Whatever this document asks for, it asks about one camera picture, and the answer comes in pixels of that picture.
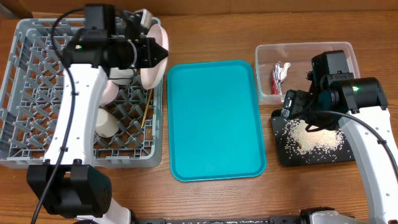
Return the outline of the large white plate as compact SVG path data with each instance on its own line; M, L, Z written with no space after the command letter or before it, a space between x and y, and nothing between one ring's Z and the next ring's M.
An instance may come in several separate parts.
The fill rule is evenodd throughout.
M155 42L166 50L166 53L169 52L169 38L167 32L162 26L158 24L153 25L150 28L147 37L153 37ZM153 68L141 69L142 86L146 90L155 88L160 83L167 68L167 62L168 56L162 60L158 60L158 64Z

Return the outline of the white rice pile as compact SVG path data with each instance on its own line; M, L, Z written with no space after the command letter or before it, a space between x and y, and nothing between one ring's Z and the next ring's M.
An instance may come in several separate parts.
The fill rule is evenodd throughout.
M279 132L276 143L284 159L295 165L335 162L346 146L344 134L340 130L306 131L306 127L305 121L294 119Z

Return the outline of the grey-green bowl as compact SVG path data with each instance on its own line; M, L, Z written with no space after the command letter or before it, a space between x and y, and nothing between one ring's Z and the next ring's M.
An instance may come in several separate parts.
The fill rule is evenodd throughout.
M133 69L120 70L119 68L111 68L109 79L118 85L128 85L134 78L135 71Z

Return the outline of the wooden chopstick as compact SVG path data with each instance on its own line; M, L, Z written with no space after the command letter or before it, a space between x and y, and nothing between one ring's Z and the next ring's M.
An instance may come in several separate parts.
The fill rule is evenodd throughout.
M142 123L141 123L141 129L144 129L144 126L145 126L145 123L146 123L147 113L148 113L148 109L149 109L150 101L152 99L153 92L154 92L154 89L150 89L149 95L147 97L147 103L146 103L146 107L145 107Z

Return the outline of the red snack wrapper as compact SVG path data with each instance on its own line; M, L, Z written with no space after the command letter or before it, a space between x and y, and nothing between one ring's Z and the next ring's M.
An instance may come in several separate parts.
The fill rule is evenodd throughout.
M282 82L287 78L287 71L290 68L289 62L276 62L272 71L272 94L282 94Z

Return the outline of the small pink-white bowl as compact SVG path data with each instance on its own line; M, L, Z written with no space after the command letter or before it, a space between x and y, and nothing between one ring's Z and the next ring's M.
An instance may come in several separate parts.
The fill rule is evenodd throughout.
M106 88L103 91L99 105L104 106L116 99L119 93L119 85L115 84L112 80L108 80Z

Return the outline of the small white cup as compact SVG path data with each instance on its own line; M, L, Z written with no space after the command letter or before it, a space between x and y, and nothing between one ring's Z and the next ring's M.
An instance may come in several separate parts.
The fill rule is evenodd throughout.
M106 110L99 108L95 131L102 138L110 138L119 131L118 119Z

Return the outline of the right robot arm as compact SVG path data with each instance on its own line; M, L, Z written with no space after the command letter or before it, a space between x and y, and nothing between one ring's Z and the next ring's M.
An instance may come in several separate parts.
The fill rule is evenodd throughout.
M397 223L397 145L377 78L355 78L342 50L312 58L309 91L288 90L281 115L308 132L340 129L363 181L370 223Z

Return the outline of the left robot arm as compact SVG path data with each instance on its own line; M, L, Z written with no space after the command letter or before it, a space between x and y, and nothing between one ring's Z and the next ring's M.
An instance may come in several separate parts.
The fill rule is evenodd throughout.
M37 208L77 223L137 223L134 212L112 197L111 181L93 165L100 101L111 70L138 70L142 86L155 88L169 56L163 27L147 9L87 4L85 25L57 57L63 65L63 95L43 162L27 170Z

